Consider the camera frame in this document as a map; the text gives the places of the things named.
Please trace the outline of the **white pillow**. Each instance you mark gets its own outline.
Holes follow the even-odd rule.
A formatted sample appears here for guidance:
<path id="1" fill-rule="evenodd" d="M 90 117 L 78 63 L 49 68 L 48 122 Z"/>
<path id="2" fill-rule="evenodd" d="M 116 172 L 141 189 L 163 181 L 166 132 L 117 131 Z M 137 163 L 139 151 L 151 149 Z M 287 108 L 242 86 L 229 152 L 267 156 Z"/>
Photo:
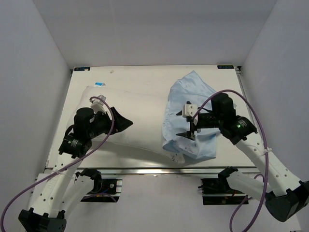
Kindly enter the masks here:
<path id="1" fill-rule="evenodd" d="M 133 122 L 124 132 L 112 135 L 107 140 L 116 145 L 134 147 L 165 156 L 177 164 L 184 164 L 183 154 L 163 149 L 162 124 L 164 121 L 167 97 L 132 93 L 125 90 L 88 86 L 79 98 L 79 104 L 70 114 L 67 126 L 73 124 L 73 118 L 79 108 L 90 107 L 90 98 L 104 96 L 110 107 L 115 107 L 121 116 Z"/>

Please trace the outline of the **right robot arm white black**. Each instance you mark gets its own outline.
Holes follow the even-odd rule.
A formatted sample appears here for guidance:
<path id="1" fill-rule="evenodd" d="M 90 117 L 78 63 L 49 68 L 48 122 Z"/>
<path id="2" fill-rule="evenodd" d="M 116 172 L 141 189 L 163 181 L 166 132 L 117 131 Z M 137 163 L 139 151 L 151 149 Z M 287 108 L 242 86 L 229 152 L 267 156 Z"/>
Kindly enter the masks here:
<path id="1" fill-rule="evenodd" d="M 211 97 L 211 110 L 187 102 L 177 114 L 189 122 L 189 130 L 178 135 L 195 140 L 199 129 L 218 128 L 221 135 L 242 151 L 264 176 L 264 181 L 248 177 L 235 167 L 218 173 L 218 188 L 225 193 L 238 190 L 259 200 L 278 221 L 285 222 L 309 203 L 309 183 L 301 181 L 267 146 L 262 129 L 238 116 L 226 93 Z"/>

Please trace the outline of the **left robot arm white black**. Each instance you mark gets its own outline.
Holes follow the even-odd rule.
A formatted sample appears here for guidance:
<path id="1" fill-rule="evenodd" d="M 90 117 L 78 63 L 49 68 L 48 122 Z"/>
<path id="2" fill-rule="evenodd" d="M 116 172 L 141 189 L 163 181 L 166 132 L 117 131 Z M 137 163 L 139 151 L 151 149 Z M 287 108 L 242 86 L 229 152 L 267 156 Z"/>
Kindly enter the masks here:
<path id="1" fill-rule="evenodd" d="M 53 176 L 29 210 L 22 210 L 19 221 L 28 232 L 63 232 L 67 219 L 87 193 L 100 192 L 101 173 L 96 169 L 77 172 L 82 158 L 92 146 L 92 139 L 99 135 L 113 135 L 133 125 L 114 107 L 111 115 L 91 108 L 80 108 L 74 124 L 65 132 L 59 148 Z"/>

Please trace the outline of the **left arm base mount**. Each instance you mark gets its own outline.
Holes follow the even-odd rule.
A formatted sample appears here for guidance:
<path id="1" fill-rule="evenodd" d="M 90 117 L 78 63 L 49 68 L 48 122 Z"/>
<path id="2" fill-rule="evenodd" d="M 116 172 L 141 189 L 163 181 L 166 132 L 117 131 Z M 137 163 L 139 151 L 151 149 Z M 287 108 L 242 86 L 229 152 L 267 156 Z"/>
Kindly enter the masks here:
<path id="1" fill-rule="evenodd" d="M 88 192 L 81 202 L 116 203 L 122 192 L 123 180 L 119 178 L 103 177 L 96 169 L 84 169 L 75 173 L 75 182 L 80 176 L 87 176 L 94 181 L 93 189 Z"/>

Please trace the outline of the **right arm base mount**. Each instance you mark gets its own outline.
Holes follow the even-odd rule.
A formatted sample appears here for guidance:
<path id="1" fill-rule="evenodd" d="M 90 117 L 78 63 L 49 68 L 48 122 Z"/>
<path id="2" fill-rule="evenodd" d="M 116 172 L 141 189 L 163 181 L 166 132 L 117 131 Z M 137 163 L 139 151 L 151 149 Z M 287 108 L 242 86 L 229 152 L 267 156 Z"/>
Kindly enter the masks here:
<path id="1" fill-rule="evenodd" d="M 218 173 L 217 178 L 202 178 L 198 190 L 202 193 L 204 205 L 239 205 L 245 194 L 239 190 L 232 189 L 227 178 L 238 171 L 235 167 L 227 167 Z"/>

